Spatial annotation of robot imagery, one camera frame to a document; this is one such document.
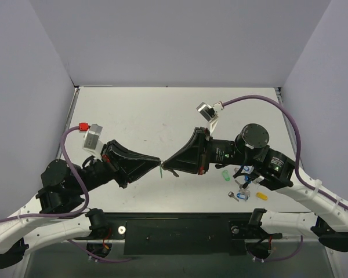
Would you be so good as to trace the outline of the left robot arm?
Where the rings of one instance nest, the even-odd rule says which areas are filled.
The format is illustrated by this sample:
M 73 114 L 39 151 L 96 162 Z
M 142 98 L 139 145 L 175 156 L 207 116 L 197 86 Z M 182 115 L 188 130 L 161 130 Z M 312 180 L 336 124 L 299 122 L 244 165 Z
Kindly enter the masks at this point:
M 39 248 L 77 237 L 102 239 L 110 234 L 103 210 L 84 210 L 89 192 L 115 181 L 121 188 L 161 164 L 160 158 L 133 152 L 116 140 L 85 142 L 91 154 L 82 164 L 68 156 L 49 163 L 41 174 L 42 189 L 30 201 L 0 221 L 0 269 L 20 262 Z

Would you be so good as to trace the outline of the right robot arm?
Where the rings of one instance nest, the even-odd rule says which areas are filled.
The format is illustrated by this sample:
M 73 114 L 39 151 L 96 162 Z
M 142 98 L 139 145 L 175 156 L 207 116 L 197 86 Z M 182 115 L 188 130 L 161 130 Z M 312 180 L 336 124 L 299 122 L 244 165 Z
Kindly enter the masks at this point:
M 309 209 L 307 213 L 277 213 L 256 208 L 247 223 L 254 237 L 290 234 L 306 236 L 325 247 L 348 252 L 348 202 L 312 180 L 295 162 L 268 145 L 267 130 L 256 123 L 246 125 L 235 140 L 217 140 L 204 127 L 194 129 L 186 145 L 164 161 L 161 167 L 204 175 L 210 164 L 217 169 L 235 165 L 233 175 L 245 175 L 250 182 L 283 194 Z

